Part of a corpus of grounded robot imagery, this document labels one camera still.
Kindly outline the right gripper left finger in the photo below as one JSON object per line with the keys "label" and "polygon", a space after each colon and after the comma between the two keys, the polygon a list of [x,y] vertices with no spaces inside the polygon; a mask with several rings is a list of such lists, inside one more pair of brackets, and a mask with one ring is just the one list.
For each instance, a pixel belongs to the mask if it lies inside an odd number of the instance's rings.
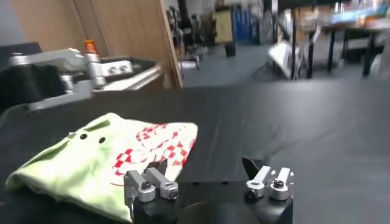
{"label": "right gripper left finger", "polygon": [[168,160],[151,162],[143,172],[129,170],[124,175],[124,199],[131,203],[138,199],[148,203],[159,195],[166,200],[175,200],[179,195],[179,185],[165,177]]}

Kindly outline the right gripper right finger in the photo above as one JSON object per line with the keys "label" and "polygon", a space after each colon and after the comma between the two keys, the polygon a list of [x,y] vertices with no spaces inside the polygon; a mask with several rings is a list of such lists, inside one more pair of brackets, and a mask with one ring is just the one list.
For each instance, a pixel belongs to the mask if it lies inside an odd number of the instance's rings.
{"label": "right gripper right finger", "polygon": [[245,198],[257,201],[264,196],[276,201],[293,198],[294,173],[282,167],[278,172],[261,159],[243,156],[241,162],[249,179],[246,181]]}

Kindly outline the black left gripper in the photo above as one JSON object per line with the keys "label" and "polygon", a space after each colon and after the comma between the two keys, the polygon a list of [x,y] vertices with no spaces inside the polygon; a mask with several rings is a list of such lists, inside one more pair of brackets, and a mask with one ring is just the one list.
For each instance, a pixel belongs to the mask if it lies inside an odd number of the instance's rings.
{"label": "black left gripper", "polygon": [[33,55],[15,54],[9,58],[9,63],[12,67],[1,72],[1,106],[29,103],[30,110],[43,110],[93,96],[90,81],[73,84],[69,80],[64,81],[64,85],[56,67],[65,72],[87,73],[95,88],[105,86],[107,77],[133,72],[128,60],[102,62],[97,54],[82,55],[73,48]]}

